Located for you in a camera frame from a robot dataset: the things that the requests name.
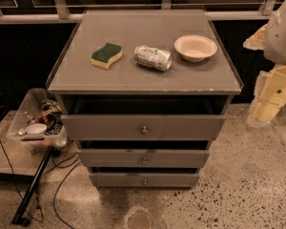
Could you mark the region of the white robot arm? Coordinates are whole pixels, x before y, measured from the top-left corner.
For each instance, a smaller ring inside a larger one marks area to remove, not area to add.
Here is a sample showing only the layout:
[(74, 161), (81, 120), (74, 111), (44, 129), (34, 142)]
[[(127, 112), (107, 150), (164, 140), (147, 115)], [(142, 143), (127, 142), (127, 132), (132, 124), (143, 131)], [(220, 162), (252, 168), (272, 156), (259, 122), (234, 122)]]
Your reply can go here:
[(262, 50), (264, 57), (275, 63), (269, 72), (259, 73), (247, 117), (252, 127), (264, 127), (286, 104), (286, 0), (267, 24), (245, 40), (243, 47)]

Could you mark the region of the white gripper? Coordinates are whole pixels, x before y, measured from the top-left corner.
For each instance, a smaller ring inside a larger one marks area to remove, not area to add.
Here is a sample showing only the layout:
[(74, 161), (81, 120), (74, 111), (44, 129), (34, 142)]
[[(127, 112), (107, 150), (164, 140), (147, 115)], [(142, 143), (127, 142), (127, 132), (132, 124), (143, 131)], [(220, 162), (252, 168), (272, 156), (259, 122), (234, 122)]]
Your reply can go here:
[(286, 65), (275, 64), (269, 72), (261, 71), (256, 79), (254, 95), (247, 123), (260, 128), (268, 125), (286, 104)]

